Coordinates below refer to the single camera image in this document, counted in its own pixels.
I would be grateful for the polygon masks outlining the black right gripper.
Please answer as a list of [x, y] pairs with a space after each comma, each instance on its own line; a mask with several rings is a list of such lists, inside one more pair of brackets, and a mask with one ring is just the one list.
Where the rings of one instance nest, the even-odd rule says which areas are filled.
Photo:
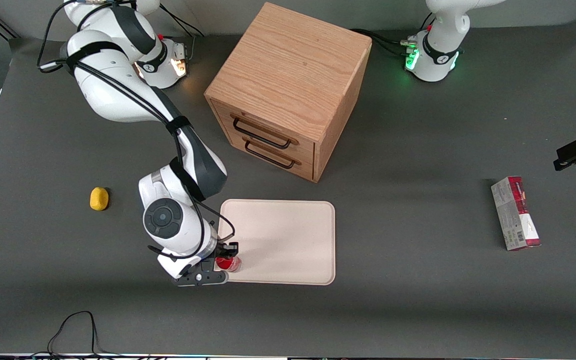
[[[221, 257], [222, 258], [235, 258], [239, 253], [239, 243], [221, 243]], [[230, 273], [224, 271], [219, 266], [217, 266], [217, 255], [210, 254], [205, 259], [200, 260], [197, 264], [188, 266], [185, 269], [183, 276], [196, 276], [197, 274], [202, 274], [205, 276], [212, 276], [216, 274], [218, 277], [229, 277]]]

